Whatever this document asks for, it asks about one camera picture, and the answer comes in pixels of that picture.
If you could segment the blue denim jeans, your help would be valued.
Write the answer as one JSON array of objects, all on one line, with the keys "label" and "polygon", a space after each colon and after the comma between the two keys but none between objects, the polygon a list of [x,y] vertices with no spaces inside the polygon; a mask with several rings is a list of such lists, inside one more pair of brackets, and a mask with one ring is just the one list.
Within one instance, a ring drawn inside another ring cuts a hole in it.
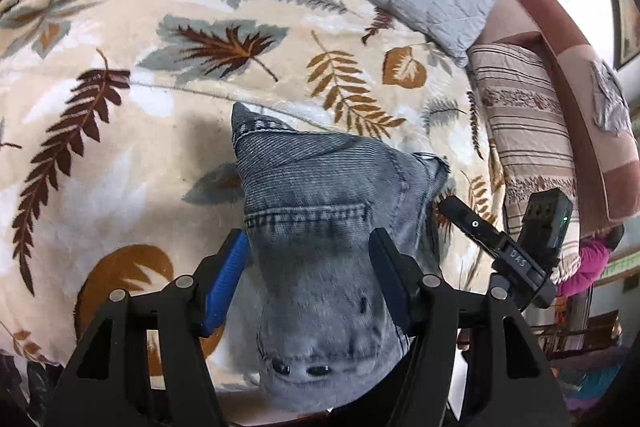
[{"label": "blue denim jeans", "polygon": [[369,258],[382,228],[437,272],[434,198],[446,161],[345,133],[298,131],[235,104],[233,148],[244,225],[264,289],[260,387],[277,409],[316,413],[355,401],[410,347]]}]

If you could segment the striped floral beige pillow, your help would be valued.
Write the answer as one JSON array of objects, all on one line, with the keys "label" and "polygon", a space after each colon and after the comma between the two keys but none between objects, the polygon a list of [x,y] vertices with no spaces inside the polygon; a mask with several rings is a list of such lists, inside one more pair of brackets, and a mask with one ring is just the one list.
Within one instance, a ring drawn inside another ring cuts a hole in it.
[{"label": "striped floral beige pillow", "polygon": [[577,202],[570,135],[544,62],[515,44],[479,44],[469,59],[502,167],[506,231],[520,234],[529,196],[558,188]]}]

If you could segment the silver leaf cushion ornament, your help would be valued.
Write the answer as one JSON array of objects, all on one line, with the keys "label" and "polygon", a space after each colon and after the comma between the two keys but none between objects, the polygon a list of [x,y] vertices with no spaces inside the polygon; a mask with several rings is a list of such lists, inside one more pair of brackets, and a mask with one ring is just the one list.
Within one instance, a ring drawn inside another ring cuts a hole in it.
[{"label": "silver leaf cushion ornament", "polygon": [[593,84],[593,121],[602,131],[632,133],[629,106],[614,70],[605,61],[590,62]]}]

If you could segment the leaf pattern fleece blanket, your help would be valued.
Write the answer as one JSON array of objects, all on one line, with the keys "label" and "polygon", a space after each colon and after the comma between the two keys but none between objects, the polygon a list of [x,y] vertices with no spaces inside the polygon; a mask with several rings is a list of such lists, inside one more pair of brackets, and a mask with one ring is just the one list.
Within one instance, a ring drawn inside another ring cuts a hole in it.
[{"label": "leaf pattern fleece blanket", "polygon": [[482,297],[492,265],[438,205],[456,196],[491,225],[503,218],[469,50],[459,66],[368,0],[1,9],[1,349],[62,367],[46,425],[227,426],[239,421],[222,407],[230,393],[315,414],[277,409],[260,387],[264,285],[251,249],[224,325],[202,338],[193,324],[193,273],[232,229],[246,234],[235,104],[446,161],[419,334],[367,393],[316,412],[382,426],[390,417],[363,399],[392,407],[412,384],[438,422],[461,325],[454,298]]}]

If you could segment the framed wall picture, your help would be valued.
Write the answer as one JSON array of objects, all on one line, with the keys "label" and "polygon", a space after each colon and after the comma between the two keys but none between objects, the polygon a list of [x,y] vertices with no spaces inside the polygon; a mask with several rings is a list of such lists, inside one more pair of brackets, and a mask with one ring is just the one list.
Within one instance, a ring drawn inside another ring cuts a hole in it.
[{"label": "framed wall picture", "polygon": [[634,0],[612,0],[614,67],[620,69],[639,55],[639,8]]}]

